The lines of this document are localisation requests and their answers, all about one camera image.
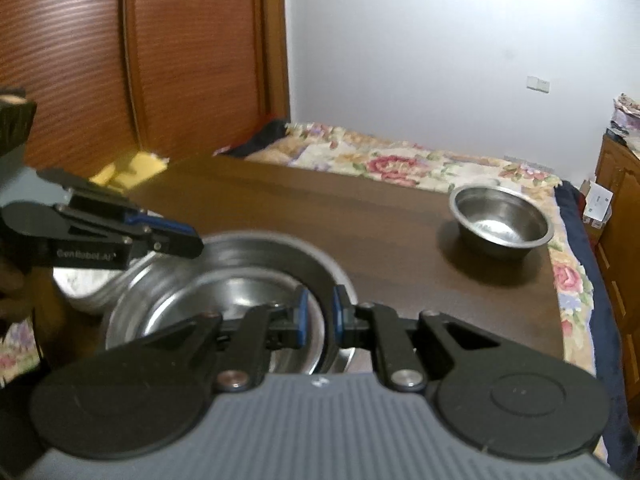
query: brown tabletop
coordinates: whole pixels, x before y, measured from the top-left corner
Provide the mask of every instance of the brown tabletop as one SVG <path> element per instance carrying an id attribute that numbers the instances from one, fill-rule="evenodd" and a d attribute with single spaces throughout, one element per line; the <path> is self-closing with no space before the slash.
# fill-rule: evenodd
<path id="1" fill-rule="evenodd" d="M 439 310 L 562 358 L 546 248 L 519 263 L 473 253 L 444 194 L 207 155 L 170 166 L 130 196 L 200 235 L 264 229 L 303 238 L 338 261 L 359 301 L 404 317 Z"/>

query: floral bedspread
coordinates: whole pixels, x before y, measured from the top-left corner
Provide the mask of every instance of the floral bedspread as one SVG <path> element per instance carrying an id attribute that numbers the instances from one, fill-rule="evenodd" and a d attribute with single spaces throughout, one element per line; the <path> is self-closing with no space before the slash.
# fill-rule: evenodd
<path id="1" fill-rule="evenodd" d="M 485 156 L 428 150 L 324 124 L 290 124 L 287 137 L 248 160 L 348 174 L 397 186 L 449 192 L 463 184 L 509 187 L 531 197 L 552 219 L 555 234 L 548 244 L 558 292 L 564 335 L 564 358 L 595 373 L 589 318 L 591 282 L 574 256 L 554 197 L 560 179 L 525 164 Z"/>

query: ribbed gray surface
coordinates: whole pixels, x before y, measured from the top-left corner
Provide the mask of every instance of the ribbed gray surface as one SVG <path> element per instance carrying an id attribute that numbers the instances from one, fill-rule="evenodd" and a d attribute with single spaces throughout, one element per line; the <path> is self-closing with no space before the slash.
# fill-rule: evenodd
<path id="1" fill-rule="evenodd" d="M 50 451 L 25 480 L 578 480 L 616 478 L 589 455 L 517 464 L 466 446 L 414 394 L 372 374 L 269 375 L 220 396 L 202 423 L 142 458 L 91 462 Z"/>

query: metal bowl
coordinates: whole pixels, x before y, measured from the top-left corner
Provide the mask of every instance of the metal bowl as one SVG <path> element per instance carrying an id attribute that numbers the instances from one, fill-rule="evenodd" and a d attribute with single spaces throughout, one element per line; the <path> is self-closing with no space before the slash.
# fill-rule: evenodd
<path id="1" fill-rule="evenodd" d="M 333 288 L 356 294 L 345 272 L 318 248 L 273 232 L 231 232 L 204 239 L 195 260 L 159 257 L 135 276 L 104 320 L 103 348 L 148 335 L 202 312 L 242 317 L 252 306 L 287 303 L 300 284 L 309 289 L 307 344 L 272 354 L 271 371 L 344 371 L 353 355 L 330 335 Z"/>
<path id="2" fill-rule="evenodd" d="M 461 186 L 451 193 L 449 208 L 469 246 L 502 260 L 523 258 L 554 234 L 531 199 L 504 187 Z"/>

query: small metal bowl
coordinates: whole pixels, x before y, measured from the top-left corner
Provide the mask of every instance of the small metal bowl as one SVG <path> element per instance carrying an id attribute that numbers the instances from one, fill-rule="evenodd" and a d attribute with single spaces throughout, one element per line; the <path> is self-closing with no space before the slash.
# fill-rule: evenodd
<path id="1" fill-rule="evenodd" d="M 461 186 L 449 196 L 449 208 L 463 240 L 501 260 L 523 258 L 548 243 L 552 223 L 528 197 L 497 186 Z"/>

